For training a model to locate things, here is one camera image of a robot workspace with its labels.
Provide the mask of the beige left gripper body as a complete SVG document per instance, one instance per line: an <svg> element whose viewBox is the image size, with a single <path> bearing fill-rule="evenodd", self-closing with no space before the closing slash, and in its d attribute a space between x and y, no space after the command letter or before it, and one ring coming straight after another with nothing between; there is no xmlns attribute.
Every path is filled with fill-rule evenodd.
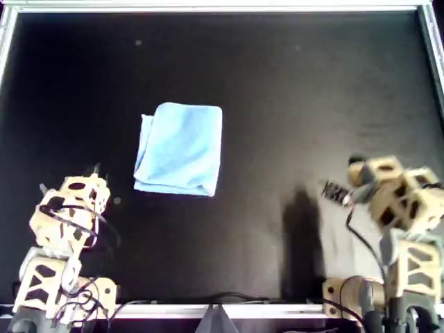
<svg viewBox="0 0 444 333"><path fill-rule="evenodd" d="M76 205L82 205L102 214L110 197L107 182L98 175L69 176L61 185L61 192L73 198Z"/></svg>

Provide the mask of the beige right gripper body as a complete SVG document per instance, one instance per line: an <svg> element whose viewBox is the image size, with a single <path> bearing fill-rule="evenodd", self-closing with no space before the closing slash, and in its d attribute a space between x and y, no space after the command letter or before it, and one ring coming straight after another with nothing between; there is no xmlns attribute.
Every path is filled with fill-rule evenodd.
<svg viewBox="0 0 444 333"><path fill-rule="evenodd" d="M394 155L367 159L362 167L362 185L366 194L373 194L381 185L397 180L404 167Z"/></svg>

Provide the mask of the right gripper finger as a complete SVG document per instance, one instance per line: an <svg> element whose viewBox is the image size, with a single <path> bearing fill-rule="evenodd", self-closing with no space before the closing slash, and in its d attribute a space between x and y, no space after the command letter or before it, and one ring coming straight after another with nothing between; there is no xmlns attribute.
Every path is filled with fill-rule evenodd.
<svg viewBox="0 0 444 333"><path fill-rule="evenodd" d="M360 155L352 155L348 159L348 178L352 185L360 185L360 172L364 165L364 157Z"/></svg>

